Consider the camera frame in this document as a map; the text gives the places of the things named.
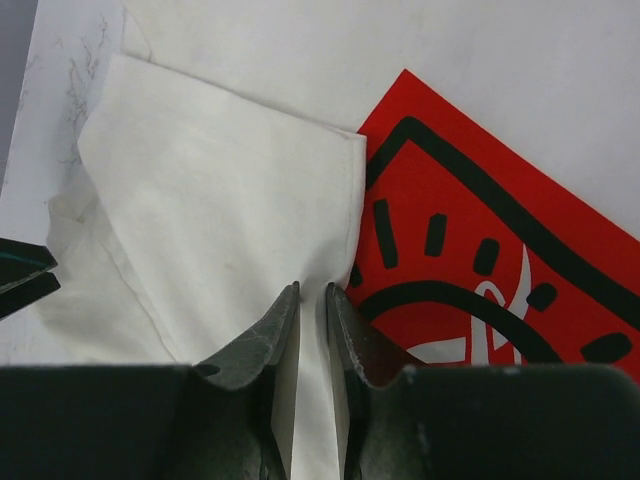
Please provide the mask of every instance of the printed graphic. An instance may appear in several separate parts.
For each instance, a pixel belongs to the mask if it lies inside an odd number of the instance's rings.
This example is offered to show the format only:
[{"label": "printed graphic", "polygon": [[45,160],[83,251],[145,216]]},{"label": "printed graphic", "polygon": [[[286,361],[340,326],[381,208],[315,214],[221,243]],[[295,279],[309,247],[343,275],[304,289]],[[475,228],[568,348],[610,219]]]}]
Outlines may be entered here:
[{"label": "printed graphic", "polygon": [[640,244],[409,72],[367,119],[348,294],[431,364],[612,363],[640,380]]}]

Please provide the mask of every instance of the black stripe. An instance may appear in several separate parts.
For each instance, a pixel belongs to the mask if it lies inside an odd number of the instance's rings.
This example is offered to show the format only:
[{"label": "black stripe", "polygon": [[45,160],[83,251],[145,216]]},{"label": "black stripe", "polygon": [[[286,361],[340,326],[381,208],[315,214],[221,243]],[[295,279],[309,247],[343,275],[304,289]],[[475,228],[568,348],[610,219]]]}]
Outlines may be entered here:
[{"label": "black stripe", "polygon": [[405,117],[394,127],[367,164],[367,189],[375,184],[409,141],[489,207],[549,268],[640,331],[640,297],[571,250],[487,172],[420,120]]},{"label": "black stripe", "polygon": [[529,363],[562,362],[547,341],[513,313],[450,283],[429,280],[394,285],[371,295],[358,310],[365,320],[372,322],[393,308],[419,302],[450,305],[479,318],[504,335]]},{"label": "black stripe", "polygon": [[631,340],[624,333],[610,333],[580,349],[587,362],[614,363],[631,352]]},{"label": "black stripe", "polygon": [[424,247],[424,254],[428,257],[439,257],[444,247],[444,238],[447,233],[447,216],[436,213],[429,219],[427,229],[427,242]]},{"label": "black stripe", "polygon": [[555,301],[557,296],[556,287],[544,282],[531,290],[531,293],[527,295],[527,303],[539,312],[544,312]]},{"label": "black stripe", "polygon": [[384,268],[387,270],[395,268],[398,266],[398,249],[393,238],[389,204],[386,200],[378,200],[373,204],[373,218],[376,224],[376,235]]},{"label": "black stripe", "polygon": [[358,265],[354,264],[353,268],[351,269],[351,278],[349,278],[349,285],[351,285],[352,287],[359,287],[360,285],[362,285],[362,282],[362,272],[360,272]]},{"label": "black stripe", "polygon": [[485,238],[480,242],[476,258],[473,259],[473,271],[478,275],[488,277],[493,273],[493,269],[498,261],[500,244],[494,238]]}]

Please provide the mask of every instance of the white curved shape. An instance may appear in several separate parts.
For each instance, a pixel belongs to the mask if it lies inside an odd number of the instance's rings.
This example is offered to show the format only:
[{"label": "white curved shape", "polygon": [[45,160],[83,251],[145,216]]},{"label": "white curved shape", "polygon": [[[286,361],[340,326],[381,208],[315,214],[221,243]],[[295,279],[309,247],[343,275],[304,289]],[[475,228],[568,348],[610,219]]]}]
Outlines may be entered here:
[{"label": "white curved shape", "polygon": [[[524,320],[525,315],[527,314],[527,309],[529,308],[529,304],[527,303],[527,297],[531,293],[531,265],[529,264],[529,255],[527,254],[527,247],[522,245],[522,266],[520,267],[520,280],[518,281],[518,287],[516,288],[516,292],[513,294],[513,299],[511,303],[507,307],[511,313],[513,313],[520,320]],[[493,331],[493,348],[500,348],[505,343],[507,343],[507,339],[497,330]],[[516,355],[516,363],[521,363],[520,352],[514,349],[514,354]]]},{"label": "white curved shape", "polygon": [[464,362],[467,357],[467,339],[458,337],[422,343],[411,347],[407,352],[428,364]]},{"label": "white curved shape", "polygon": [[[475,293],[484,297],[487,291],[493,293],[501,307],[504,306],[504,295],[494,283],[488,280],[481,282],[476,287]],[[489,326],[482,320],[471,316],[471,365],[489,365],[488,328]]]}]

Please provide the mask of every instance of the dark metal part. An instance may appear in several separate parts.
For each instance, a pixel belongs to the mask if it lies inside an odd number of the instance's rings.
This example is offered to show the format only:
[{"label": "dark metal part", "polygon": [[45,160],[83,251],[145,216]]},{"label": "dark metal part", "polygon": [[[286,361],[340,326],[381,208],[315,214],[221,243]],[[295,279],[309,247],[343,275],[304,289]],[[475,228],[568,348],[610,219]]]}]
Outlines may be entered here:
[{"label": "dark metal part", "polygon": [[0,238],[0,320],[58,290],[56,265],[46,247]]},{"label": "dark metal part", "polygon": [[0,369],[0,478],[285,480],[299,286],[195,367]]},{"label": "dark metal part", "polygon": [[640,393],[618,370],[404,366],[335,285],[327,316],[346,480],[638,478]]}]

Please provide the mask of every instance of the red card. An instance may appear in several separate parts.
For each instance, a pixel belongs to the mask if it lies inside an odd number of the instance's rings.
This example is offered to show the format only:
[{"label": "red card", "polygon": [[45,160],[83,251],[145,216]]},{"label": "red card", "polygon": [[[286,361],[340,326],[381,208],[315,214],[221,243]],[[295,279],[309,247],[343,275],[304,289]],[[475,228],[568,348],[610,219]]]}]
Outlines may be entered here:
[{"label": "red card", "polygon": [[360,133],[347,293],[366,320],[428,363],[603,362],[640,380],[635,239],[407,71]]}]

